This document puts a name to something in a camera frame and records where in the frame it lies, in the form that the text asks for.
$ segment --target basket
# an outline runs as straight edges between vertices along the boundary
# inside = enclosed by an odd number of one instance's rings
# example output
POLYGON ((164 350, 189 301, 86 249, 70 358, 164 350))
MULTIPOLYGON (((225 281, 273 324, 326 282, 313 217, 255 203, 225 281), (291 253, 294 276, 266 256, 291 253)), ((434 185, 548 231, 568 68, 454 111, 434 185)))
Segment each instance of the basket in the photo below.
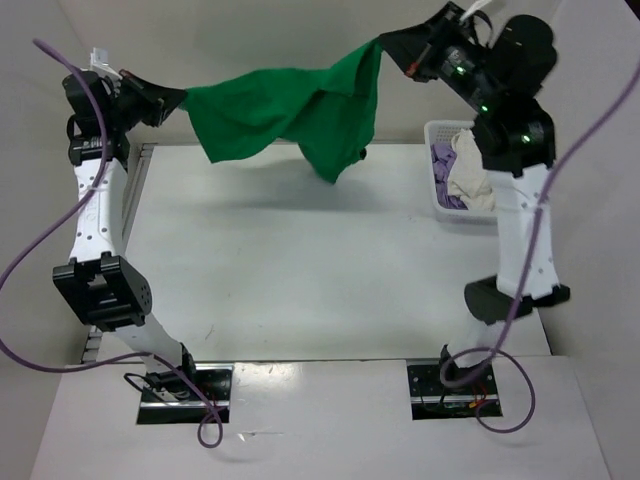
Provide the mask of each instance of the basket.
POLYGON ((429 159, 429 186, 431 187, 431 201, 436 212, 436 219, 442 222, 454 223, 496 223, 496 212, 483 210, 453 210, 445 208, 438 202, 436 192, 436 178, 433 172, 433 158, 431 155, 431 145, 434 143, 448 143, 453 136, 464 128, 471 128, 473 122, 463 122, 455 120, 434 120, 424 126, 425 147, 427 158, 429 159))

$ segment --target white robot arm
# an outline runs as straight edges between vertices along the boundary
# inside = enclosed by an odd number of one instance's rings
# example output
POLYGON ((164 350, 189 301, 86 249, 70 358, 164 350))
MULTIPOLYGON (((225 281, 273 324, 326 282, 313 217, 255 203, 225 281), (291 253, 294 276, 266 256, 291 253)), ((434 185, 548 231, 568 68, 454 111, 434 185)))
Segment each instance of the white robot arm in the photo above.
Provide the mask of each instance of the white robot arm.
MULTIPOLYGON (((69 263, 54 269, 53 281, 84 324, 112 332, 133 351, 162 356, 191 378, 195 371, 193 360, 184 345, 171 338, 151 312, 151 288, 127 262, 122 239, 129 155, 125 134, 140 121, 159 126, 182 102, 185 92, 150 84, 126 71, 115 74, 107 70, 107 73, 116 77, 117 86, 107 80, 109 77, 101 77, 94 71, 81 72, 103 112, 109 160, 96 192, 78 214, 69 263)), ((82 198, 99 175, 102 162, 99 127, 75 77, 65 78, 63 86, 75 112, 67 125, 69 160, 82 198)), ((185 392, 186 387, 167 366, 153 356, 142 360, 154 385, 178 397, 185 392)))
MULTIPOLYGON (((443 359, 475 347, 495 345, 517 294, 533 220, 545 180, 555 161, 555 129, 535 95, 553 69, 557 53, 553 32, 542 20, 518 15, 505 25, 493 45, 481 45, 475 21, 481 11, 447 3, 427 22, 381 35, 378 42, 405 74, 417 82, 440 79, 476 112, 472 128, 489 182, 496 194, 500 265, 498 274, 465 287, 470 314, 478 322, 468 334, 445 346, 443 359)), ((533 308, 550 307, 570 297, 561 285, 551 250, 549 206, 544 205, 531 270, 516 318, 533 308)), ((486 354, 460 358, 469 367, 486 354)))

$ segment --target white table surface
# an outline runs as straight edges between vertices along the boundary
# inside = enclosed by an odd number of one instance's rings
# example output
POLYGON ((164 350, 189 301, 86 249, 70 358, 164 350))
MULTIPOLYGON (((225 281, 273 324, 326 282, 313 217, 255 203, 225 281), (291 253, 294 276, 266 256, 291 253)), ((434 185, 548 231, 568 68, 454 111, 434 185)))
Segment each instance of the white table surface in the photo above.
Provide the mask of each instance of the white table surface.
MULTIPOLYGON (((31 478, 608 479, 569 360, 522 362, 538 409, 511 435, 475 419, 412 421, 403 361, 237 364, 216 450, 199 446, 195 425, 135 425, 139 394, 122 374, 141 365, 65 375, 31 478)), ((505 418, 488 421, 511 426, 528 390, 505 360, 494 368, 505 418)))
MULTIPOLYGON (((211 165, 156 147, 129 239, 154 312, 198 361, 437 357, 498 267, 495 227, 439 223, 421 145, 371 145, 336 185, 294 145, 211 165)), ((536 313, 506 349, 549 355, 536 313)), ((127 352, 106 335, 99 358, 127 352)))

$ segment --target purple cloth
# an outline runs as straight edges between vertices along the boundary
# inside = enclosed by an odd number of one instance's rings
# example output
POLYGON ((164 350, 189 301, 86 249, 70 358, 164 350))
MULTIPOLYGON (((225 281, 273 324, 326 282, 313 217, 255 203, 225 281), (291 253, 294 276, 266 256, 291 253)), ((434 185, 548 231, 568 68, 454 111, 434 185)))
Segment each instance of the purple cloth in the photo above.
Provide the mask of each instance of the purple cloth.
POLYGON ((467 206, 460 200, 460 197, 449 195, 447 191, 447 180, 449 173, 451 173, 451 167, 456 161, 456 152, 448 143, 434 143, 431 145, 431 154, 438 203, 444 208, 466 210, 467 206))

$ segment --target green towel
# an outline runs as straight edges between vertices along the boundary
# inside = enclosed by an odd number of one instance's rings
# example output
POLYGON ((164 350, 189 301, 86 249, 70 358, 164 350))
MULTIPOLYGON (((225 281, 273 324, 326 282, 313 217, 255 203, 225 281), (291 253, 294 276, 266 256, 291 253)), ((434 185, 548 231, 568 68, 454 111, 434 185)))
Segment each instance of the green towel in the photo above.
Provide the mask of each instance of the green towel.
POLYGON ((334 183, 373 138, 381 53, 372 41, 326 70, 258 70, 190 88, 182 108, 212 163, 250 157, 282 138, 334 183))

